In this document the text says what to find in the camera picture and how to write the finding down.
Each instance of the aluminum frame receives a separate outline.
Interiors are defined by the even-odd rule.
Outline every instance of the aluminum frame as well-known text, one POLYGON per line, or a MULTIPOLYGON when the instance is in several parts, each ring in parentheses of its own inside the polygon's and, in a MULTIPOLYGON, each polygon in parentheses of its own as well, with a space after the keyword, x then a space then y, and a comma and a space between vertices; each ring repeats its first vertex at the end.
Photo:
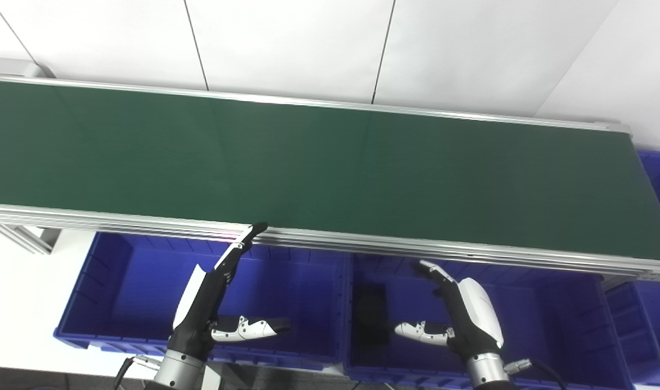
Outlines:
MULTIPOLYGON (((345 103, 279 96, 195 91, 167 87, 128 86, 127 84, 43 79, 42 77, 0 75, 0 81, 22 82, 43 86, 85 87, 127 92, 197 96, 211 99, 228 99, 291 106, 359 109, 360 111, 380 113, 413 114, 421 116, 438 116, 439 118, 630 133, 628 126, 619 123, 587 123, 578 121, 559 121, 554 119, 519 118, 518 116, 458 113, 437 109, 403 108, 365 103, 345 103)), ((172 219, 16 205, 0 205, 0 224, 43 225, 60 229, 75 228, 104 232, 214 239, 228 242, 235 239, 238 233, 245 227, 245 225, 242 224, 229 224, 226 222, 206 222, 205 220, 172 219)), ((268 228, 268 230, 259 235, 254 242, 310 249, 367 252, 368 254, 373 253, 381 255, 408 255, 429 259, 448 259, 487 264, 514 265, 519 267, 593 272, 594 274, 616 276, 621 279, 638 277, 643 279, 660 280, 660 260, 564 252, 560 250, 528 249, 512 246, 471 244, 428 239, 358 235, 352 233, 324 232, 282 227, 268 228)))
POLYGON ((337 109, 359 109, 360 111, 373 111, 377 113, 410 114, 421 116, 438 116, 439 118, 466 119, 469 121, 486 121, 511 124, 526 124, 533 126, 549 126, 559 128, 578 128, 583 130, 614 131, 630 134, 630 128, 620 123, 561 121, 556 119, 524 118, 523 116, 506 116, 493 114, 460 113, 457 111, 444 111, 440 109, 421 109, 397 106, 382 106, 369 103, 348 103, 342 101, 324 101, 313 99, 299 99, 282 96, 267 96, 256 94, 237 94, 234 92, 196 91, 193 89, 179 89, 168 87, 129 86, 127 84, 114 84, 109 82, 73 81, 62 79, 45 79, 45 77, 18 77, 0 75, 0 81, 21 82, 24 84, 38 84, 40 86, 58 87, 84 87, 93 89, 111 89, 116 91, 145 92, 150 94, 169 94, 179 96, 196 96, 211 99, 226 99, 235 101, 250 101, 254 103, 283 104, 288 106, 308 106, 337 109))
MULTIPOLYGON (((72 228, 139 235, 210 239, 224 242, 231 242, 236 239, 246 227, 244 224, 207 222, 207 220, 147 217, 16 205, 0 205, 0 224, 27 224, 62 229, 72 228)), ((256 237, 254 242, 275 246, 446 259, 660 280, 660 260, 562 250, 360 235, 273 226, 256 237)))
POLYGON ((54 239, 38 237, 23 225, 0 224, 0 234, 34 255, 50 255, 55 245, 54 239))

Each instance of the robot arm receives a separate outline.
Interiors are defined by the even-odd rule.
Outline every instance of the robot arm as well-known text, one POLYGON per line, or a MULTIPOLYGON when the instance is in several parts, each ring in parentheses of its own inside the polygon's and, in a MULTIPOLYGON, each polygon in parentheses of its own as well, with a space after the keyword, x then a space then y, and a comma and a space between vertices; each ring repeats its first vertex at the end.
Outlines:
POLYGON ((444 331, 443 326, 426 321, 416 326, 401 323, 395 333, 424 343, 447 345, 460 356, 475 390, 515 388, 503 369, 499 355, 503 346, 501 326, 483 287, 471 278, 458 283, 440 266, 426 260, 419 260, 414 267, 439 286, 452 328, 444 331))
POLYGON ((267 228, 268 224, 264 222, 249 226, 231 243, 214 268, 202 277, 198 292, 183 320, 174 329, 164 360, 147 390, 193 390, 215 343, 275 336, 289 329, 289 321, 284 318, 251 321, 243 316, 232 318, 217 313, 224 292, 236 274, 241 255, 250 249, 253 238, 267 228))

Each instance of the black object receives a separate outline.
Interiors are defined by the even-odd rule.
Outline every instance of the black object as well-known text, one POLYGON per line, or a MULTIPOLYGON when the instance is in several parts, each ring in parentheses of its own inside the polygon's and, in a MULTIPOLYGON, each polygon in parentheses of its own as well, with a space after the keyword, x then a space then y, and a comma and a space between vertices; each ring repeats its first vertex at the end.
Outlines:
POLYGON ((352 344, 380 346, 389 343, 385 286, 379 283, 355 285, 352 310, 352 344))
POLYGON ((113 387, 111 388, 112 390, 118 390, 120 382, 122 382, 122 377, 125 376, 125 373, 132 365, 133 360, 134 359, 132 357, 128 357, 125 358, 125 360, 122 362, 122 366, 120 366, 120 370, 118 370, 118 374, 115 376, 113 387))
POLYGON ((559 388, 561 388, 561 390, 566 390, 566 383, 561 379, 561 376, 559 376, 559 374, 556 371, 551 369, 551 367, 549 367, 545 363, 542 363, 539 360, 534 360, 534 359, 530 359, 530 364, 533 367, 537 368, 538 370, 546 373, 546 375, 548 375, 553 380, 555 380, 559 384, 559 388))
POLYGON ((446 333, 448 326, 444 323, 424 321, 424 333, 429 335, 442 335, 446 333))

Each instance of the green belt surface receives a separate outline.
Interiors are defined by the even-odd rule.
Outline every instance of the green belt surface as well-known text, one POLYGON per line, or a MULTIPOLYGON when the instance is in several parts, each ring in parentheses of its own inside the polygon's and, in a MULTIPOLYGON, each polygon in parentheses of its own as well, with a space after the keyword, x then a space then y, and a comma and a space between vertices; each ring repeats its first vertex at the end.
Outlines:
POLYGON ((629 135, 0 81, 0 203, 660 259, 629 135))

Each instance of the black cable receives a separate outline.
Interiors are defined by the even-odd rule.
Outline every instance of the black cable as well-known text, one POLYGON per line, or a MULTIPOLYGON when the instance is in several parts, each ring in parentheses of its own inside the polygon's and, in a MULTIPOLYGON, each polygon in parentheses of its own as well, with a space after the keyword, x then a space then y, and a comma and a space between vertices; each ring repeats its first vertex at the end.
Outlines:
POLYGON ((561 379, 561 377, 556 373, 556 371, 552 370, 548 365, 546 365, 545 363, 542 363, 539 360, 533 360, 533 359, 530 359, 530 364, 533 367, 536 367, 538 370, 546 373, 546 375, 549 375, 550 377, 552 377, 552 379, 555 380, 559 384, 559 387, 561 388, 561 390, 567 390, 566 384, 561 379))
POLYGON ((115 376, 112 390, 118 390, 120 386, 120 382, 122 382, 122 377, 125 376, 125 373, 130 368, 130 365, 132 365, 132 360, 133 360, 132 357, 125 358, 124 362, 122 363, 122 366, 120 366, 120 370, 118 370, 118 374, 115 376))

